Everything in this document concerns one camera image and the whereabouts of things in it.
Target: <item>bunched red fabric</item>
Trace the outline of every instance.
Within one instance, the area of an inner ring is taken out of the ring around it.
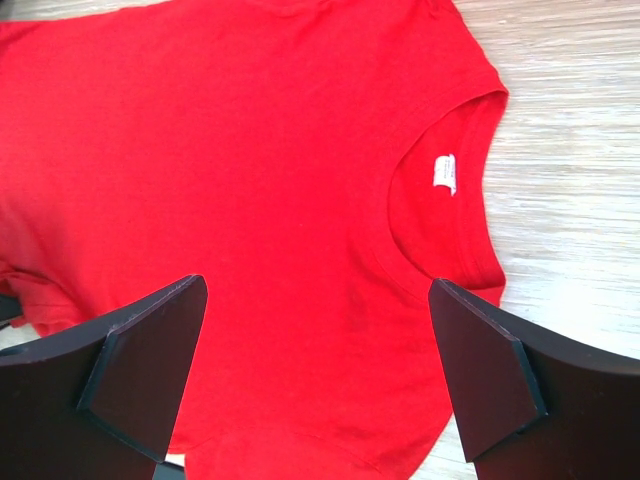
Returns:
[[[415,471],[451,413],[432,279],[496,304],[505,284],[482,174],[507,93],[449,0],[4,23],[0,92],[15,326],[203,274],[172,441],[190,480]]]

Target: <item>garment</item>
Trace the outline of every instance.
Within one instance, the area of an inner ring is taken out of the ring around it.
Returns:
[[[432,279],[493,303],[505,284],[481,180],[507,93],[453,4],[5,23],[0,92],[15,325],[48,335],[202,274],[172,439],[190,480],[413,473],[451,414]]]

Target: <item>red fabric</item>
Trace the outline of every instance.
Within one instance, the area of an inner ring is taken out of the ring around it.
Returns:
[[[451,407],[432,278],[497,303],[506,91],[448,0],[0,24],[0,289],[50,334],[190,273],[190,480],[406,479]],[[457,159],[457,192],[433,186]]]

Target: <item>wood grain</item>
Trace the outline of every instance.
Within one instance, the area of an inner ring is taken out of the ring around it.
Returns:
[[[0,18],[150,3],[9,0]],[[508,278],[504,308],[640,358],[640,3],[456,4],[511,91],[485,175],[489,227]],[[3,332],[0,348],[31,335]],[[475,478],[453,422],[414,476]]]

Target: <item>clothing label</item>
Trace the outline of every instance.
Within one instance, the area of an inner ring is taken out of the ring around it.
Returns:
[[[433,186],[440,185],[449,187],[451,196],[456,194],[456,157],[453,153],[436,158],[433,169]]]

